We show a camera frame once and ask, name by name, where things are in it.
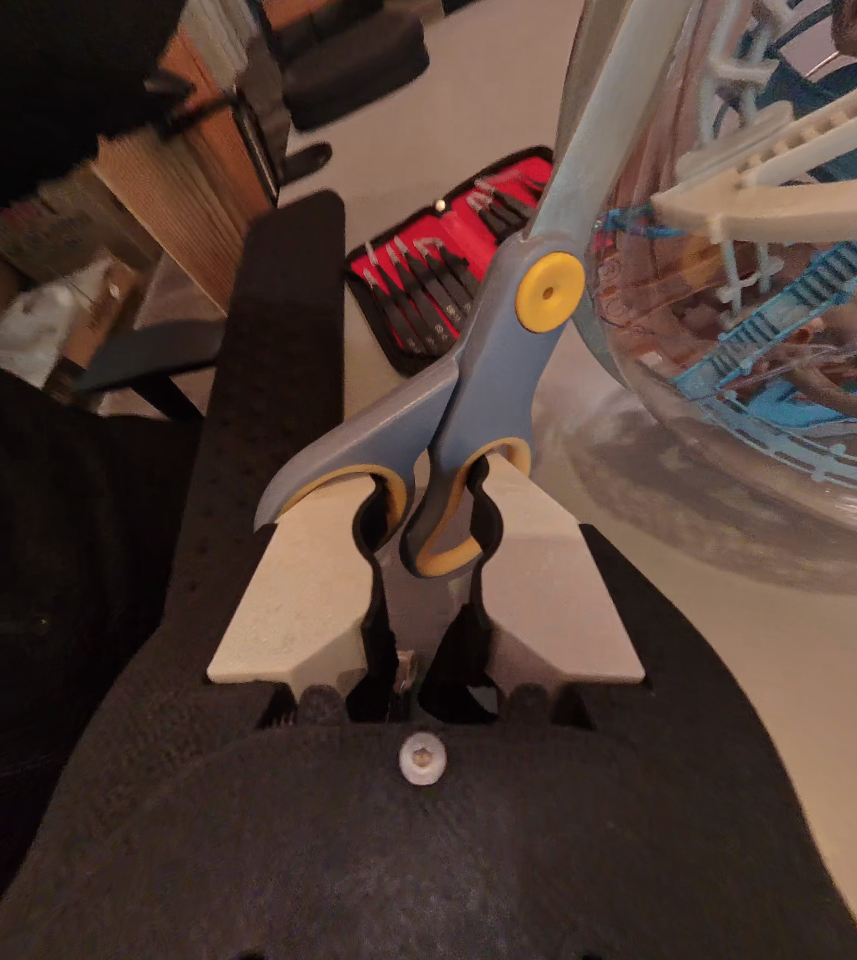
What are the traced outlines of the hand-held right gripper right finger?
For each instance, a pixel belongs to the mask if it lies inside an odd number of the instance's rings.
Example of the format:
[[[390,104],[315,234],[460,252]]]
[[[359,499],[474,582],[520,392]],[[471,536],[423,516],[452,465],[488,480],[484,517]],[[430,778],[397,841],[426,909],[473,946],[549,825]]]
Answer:
[[[499,694],[638,685],[646,669],[579,522],[531,480],[530,453],[524,442],[476,450],[418,550],[424,578],[471,567],[431,665],[438,683]]]

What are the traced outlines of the black chair cushion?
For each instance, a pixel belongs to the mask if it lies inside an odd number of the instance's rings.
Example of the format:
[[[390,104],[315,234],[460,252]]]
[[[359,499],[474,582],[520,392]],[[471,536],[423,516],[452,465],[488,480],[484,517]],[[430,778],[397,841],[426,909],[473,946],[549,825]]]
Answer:
[[[430,62],[417,14],[371,6],[363,17],[327,30],[282,67],[291,125],[302,134],[320,130],[413,83]]]

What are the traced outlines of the brown cardboard box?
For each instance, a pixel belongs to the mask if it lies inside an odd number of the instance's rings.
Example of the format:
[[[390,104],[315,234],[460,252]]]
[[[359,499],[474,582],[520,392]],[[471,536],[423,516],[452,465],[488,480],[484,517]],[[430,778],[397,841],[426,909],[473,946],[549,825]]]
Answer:
[[[75,386],[117,333],[131,330],[147,292],[147,275],[106,250],[65,279],[76,307],[40,390],[62,404],[85,406]]]

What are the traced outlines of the black chair lever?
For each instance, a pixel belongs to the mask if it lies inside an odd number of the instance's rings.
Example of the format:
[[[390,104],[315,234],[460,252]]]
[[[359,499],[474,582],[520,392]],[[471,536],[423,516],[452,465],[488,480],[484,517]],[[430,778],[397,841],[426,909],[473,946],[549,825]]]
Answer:
[[[162,141],[183,138],[188,132],[219,114],[230,115],[242,149],[254,169],[254,176],[271,209],[277,209],[281,191],[320,172],[332,159],[333,147],[317,141],[278,158],[272,153],[265,129],[253,104],[243,90],[221,91],[214,99],[188,107],[195,85],[168,70],[160,70],[144,82],[149,94],[159,97],[167,113],[154,124]]]

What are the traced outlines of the person's left forearm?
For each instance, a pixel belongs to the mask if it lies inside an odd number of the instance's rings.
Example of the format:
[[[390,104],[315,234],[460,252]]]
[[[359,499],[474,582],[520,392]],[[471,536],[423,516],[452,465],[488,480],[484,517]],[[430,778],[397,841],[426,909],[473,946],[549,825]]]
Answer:
[[[165,123],[186,93],[159,61],[185,1],[0,1],[0,210]]]

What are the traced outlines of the grey and yellow scissors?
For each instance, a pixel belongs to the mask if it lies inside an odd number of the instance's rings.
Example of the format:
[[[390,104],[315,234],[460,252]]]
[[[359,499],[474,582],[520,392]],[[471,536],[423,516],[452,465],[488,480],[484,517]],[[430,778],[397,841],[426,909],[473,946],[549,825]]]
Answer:
[[[586,290],[595,222],[653,109],[694,2],[585,2],[571,48],[551,177],[528,226],[502,243],[457,344],[294,456],[265,488],[254,529],[336,478],[380,477],[402,562],[438,578],[482,551],[439,551],[474,464],[505,449],[531,473],[531,408]]]

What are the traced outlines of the clear maze ball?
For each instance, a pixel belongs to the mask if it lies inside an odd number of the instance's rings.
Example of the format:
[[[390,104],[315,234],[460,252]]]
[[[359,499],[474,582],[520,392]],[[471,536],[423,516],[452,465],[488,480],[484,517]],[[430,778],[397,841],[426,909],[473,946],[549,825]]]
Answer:
[[[585,2],[539,217],[586,240],[580,333],[654,417],[857,501],[857,2]]]

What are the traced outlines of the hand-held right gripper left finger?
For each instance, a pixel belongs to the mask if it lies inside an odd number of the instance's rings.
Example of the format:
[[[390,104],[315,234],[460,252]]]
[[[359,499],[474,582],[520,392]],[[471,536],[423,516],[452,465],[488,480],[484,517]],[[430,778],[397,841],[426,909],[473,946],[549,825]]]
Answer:
[[[315,488],[274,531],[206,668],[216,685],[356,687],[393,679],[396,643],[363,510],[381,501],[371,476]]]

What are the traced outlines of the wooden beam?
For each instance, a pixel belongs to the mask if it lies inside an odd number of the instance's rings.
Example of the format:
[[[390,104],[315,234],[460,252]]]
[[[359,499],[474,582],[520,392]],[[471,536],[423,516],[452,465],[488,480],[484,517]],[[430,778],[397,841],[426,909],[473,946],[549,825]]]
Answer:
[[[191,125],[172,136],[143,126],[100,136],[91,168],[205,296],[227,311],[253,222],[269,199],[243,145],[226,93],[184,27],[158,66],[188,81]]]

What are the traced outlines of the white plastic bag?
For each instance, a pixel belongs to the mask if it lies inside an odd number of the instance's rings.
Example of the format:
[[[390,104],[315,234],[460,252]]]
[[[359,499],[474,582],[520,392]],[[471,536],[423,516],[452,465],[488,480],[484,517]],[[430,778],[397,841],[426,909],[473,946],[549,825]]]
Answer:
[[[19,294],[0,315],[0,369],[42,389],[70,334],[95,305],[111,264],[110,255],[101,255]]]

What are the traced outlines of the black dimpled foam pad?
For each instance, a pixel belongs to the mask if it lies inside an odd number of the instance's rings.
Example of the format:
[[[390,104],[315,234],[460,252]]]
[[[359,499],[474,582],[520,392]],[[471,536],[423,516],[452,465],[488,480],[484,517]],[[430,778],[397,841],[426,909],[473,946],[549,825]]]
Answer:
[[[192,446],[172,473],[184,494],[161,626],[183,644],[212,637],[242,596],[267,534],[269,482],[343,419],[346,212],[324,189],[258,220],[245,240],[226,331]]]

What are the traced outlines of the person's black jacket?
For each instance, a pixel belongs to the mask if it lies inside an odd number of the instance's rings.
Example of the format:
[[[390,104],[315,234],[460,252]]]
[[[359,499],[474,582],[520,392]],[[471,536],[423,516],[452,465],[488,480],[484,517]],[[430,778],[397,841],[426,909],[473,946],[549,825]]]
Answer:
[[[201,427],[103,417],[0,368],[0,900],[160,624]]]

